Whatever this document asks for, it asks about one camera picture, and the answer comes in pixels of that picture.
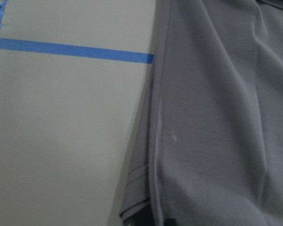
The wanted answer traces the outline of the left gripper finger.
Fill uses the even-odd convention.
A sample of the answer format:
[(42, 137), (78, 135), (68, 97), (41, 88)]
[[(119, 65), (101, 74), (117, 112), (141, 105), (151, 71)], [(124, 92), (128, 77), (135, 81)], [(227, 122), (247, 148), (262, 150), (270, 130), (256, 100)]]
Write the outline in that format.
[(164, 220), (164, 226), (177, 226), (177, 221), (174, 218), (166, 218)]

